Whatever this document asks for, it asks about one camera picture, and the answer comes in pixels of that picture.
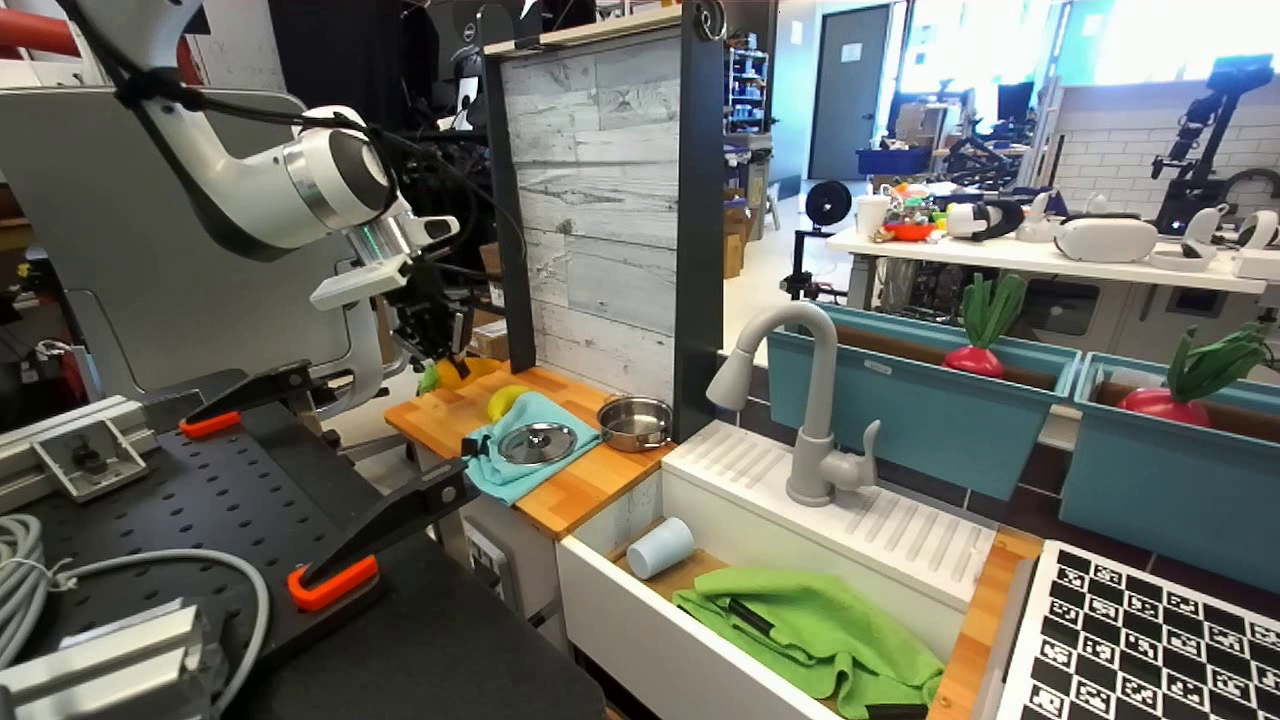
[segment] green cloth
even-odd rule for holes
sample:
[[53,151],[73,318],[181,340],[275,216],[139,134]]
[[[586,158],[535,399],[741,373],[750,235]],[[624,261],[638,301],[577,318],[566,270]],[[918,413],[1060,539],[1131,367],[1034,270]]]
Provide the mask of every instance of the green cloth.
[[720,567],[676,605],[840,714],[928,702],[943,661],[836,577]]

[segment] white shelf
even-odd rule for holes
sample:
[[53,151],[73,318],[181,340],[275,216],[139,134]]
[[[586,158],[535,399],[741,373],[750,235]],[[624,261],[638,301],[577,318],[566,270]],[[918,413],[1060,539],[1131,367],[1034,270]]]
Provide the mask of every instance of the white shelf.
[[856,228],[831,235],[836,246],[853,257],[878,261],[922,261],[922,264],[967,264],[967,266],[1012,266],[1031,274],[1081,274],[1081,280],[1113,280],[1113,284],[1165,284],[1165,286],[1202,286],[1202,293],[1234,293],[1258,296],[1258,280],[1234,274],[1234,253],[1217,253],[1207,266],[1153,266],[1153,264],[1081,264],[1065,261],[1053,244],[1041,240],[928,240],[928,244],[872,244],[858,240]]
[[[648,37],[648,30],[663,30],[663,26],[679,26],[679,9],[654,9],[643,15],[620,15],[620,20],[594,20],[594,25],[545,30],[538,48],[613,42],[613,39]],[[482,56],[532,56],[532,51],[535,48],[520,51],[512,39],[482,42]]]

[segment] wooden counter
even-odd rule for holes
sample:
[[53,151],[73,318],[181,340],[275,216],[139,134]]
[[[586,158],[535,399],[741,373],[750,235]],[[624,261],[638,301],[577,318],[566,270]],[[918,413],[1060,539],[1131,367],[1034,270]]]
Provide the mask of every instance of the wooden counter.
[[[606,390],[577,385],[560,373],[532,367],[512,376],[506,367],[472,376],[456,387],[434,387],[418,399],[396,405],[387,413],[387,424],[407,437],[410,444],[426,446],[430,457],[459,457],[459,444],[468,431],[486,424],[482,405],[494,387],[524,385],[581,415],[583,424],[594,424],[594,413],[605,407]],[[594,507],[605,507],[624,487],[638,485],[663,451],[615,451],[615,446],[593,446],[538,487],[532,487],[515,507],[538,524],[546,537],[562,537],[577,524],[583,524]]]
[[951,644],[943,685],[931,695],[928,720],[977,720],[990,671],[1008,651],[1008,630],[1024,598],[1024,577],[1041,556],[1041,539],[1003,526],[989,550],[982,572],[964,617],[964,627]]

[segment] white wall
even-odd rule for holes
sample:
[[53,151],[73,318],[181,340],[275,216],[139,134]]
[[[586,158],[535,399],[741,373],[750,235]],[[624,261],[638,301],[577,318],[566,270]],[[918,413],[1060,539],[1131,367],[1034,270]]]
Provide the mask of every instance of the white wall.
[[[1153,180],[1153,154],[1168,151],[1195,95],[1202,85],[1069,87],[1054,122],[1065,130],[1054,186],[1070,208],[1092,208],[1103,196],[1106,208],[1154,216],[1172,172]],[[1241,98],[1217,172],[1241,169],[1280,169],[1280,85]]]

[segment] faucet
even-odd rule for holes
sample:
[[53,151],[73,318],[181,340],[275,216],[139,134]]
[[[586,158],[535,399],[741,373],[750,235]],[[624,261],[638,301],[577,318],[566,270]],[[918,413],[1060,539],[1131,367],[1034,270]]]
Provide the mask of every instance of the faucet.
[[810,367],[803,424],[790,446],[786,496],[795,504],[831,504],[842,487],[874,485],[874,437],[878,420],[864,427],[864,457],[831,451],[831,405],[836,405],[836,323],[808,301],[786,301],[757,314],[741,334],[720,373],[709,385],[715,407],[741,413],[749,405],[750,354],[760,340],[779,323],[803,323],[810,332]]

